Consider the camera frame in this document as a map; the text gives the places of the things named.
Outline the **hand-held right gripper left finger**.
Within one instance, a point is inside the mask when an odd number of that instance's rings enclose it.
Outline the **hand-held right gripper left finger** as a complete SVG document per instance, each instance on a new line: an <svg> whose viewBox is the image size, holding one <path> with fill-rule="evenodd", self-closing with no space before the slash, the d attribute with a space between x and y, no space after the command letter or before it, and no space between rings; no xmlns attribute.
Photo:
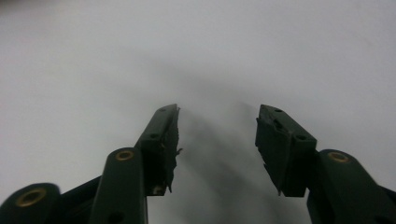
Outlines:
<svg viewBox="0 0 396 224"><path fill-rule="evenodd" d="M147 197L172 188L178 113L176 104L159 108L133 147L107 156L89 224L148 224Z"/></svg>

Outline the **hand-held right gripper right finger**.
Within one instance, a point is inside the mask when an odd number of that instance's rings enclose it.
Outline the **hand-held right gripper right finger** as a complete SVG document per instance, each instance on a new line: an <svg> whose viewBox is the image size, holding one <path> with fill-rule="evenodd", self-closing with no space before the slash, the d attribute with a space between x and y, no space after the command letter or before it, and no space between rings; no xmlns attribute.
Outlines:
<svg viewBox="0 0 396 224"><path fill-rule="evenodd" d="M277 191L307 198L312 224L396 224L396 192L353 156L316 150L317 139L285 111L260 107L255 146Z"/></svg>

